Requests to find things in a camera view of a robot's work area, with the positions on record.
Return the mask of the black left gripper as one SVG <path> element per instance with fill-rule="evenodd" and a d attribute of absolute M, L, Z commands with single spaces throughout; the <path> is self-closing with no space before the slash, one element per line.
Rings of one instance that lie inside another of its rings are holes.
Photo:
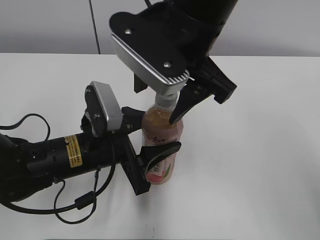
<path fill-rule="evenodd" d="M 81 119 L 81 156 L 88 171 L 97 167 L 105 168 L 120 164 L 127 176 L 135 195 L 147 193 L 150 183 L 147 174 L 155 165 L 177 153 L 182 144 L 179 141 L 162 145 L 143 146 L 139 159 L 129 139 L 129 134 L 142 128 L 145 111 L 128 106 L 122 107 L 122 123 L 119 130 L 108 132 L 104 137 L 94 137 L 89 119 Z"/>

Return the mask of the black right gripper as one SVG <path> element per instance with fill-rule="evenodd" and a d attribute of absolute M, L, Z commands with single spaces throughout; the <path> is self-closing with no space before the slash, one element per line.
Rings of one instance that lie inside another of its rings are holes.
<path fill-rule="evenodd" d="M 138 15 L 155 23 L 161 33 L 181 52 L 187 69 L 195 80 L 188 80 L 169 123 L 175 124 L 193 107 L 214 95 L 219 104 L 230 98 L 236 85 L 209 58 L 210 51 L 223 30 L 233 4 L 153 4 Z M 134 92 L 148 85 L 134 74 Z"/>

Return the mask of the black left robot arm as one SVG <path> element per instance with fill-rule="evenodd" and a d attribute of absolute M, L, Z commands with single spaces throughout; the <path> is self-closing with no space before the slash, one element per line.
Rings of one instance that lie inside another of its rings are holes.
<path fill-rule="evenodd" d="M 32 143 L 22 138 L 0 137 L 0 200 L 2 203 L 22 201 L 54 183 L 121 165 L 136 195 L 149 191 L 147 172 L 156 164 L 175 154 L 181 143 L 174 140 L 144 146 L 136 154 L 129 134 L 142 127 L 143 112 L 130 107 L 120 128 L 106 131 L 106 124 L 81 120 L 82 133 Z M 96 127 L 103 131 L 94 133 Z"/>

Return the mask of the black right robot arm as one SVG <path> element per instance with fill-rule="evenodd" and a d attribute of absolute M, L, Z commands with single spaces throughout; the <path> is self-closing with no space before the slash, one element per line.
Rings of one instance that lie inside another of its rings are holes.
<path fill-rule="evenodd" d="M 175 124 L 194 106 L 210 96 L 223 104 L 236 89 L 209 53 L 223 30 L 235 0 L 163 0 L 138 13 L 183 55 L 189 80 L 180 91 L 169 123 Z"/>

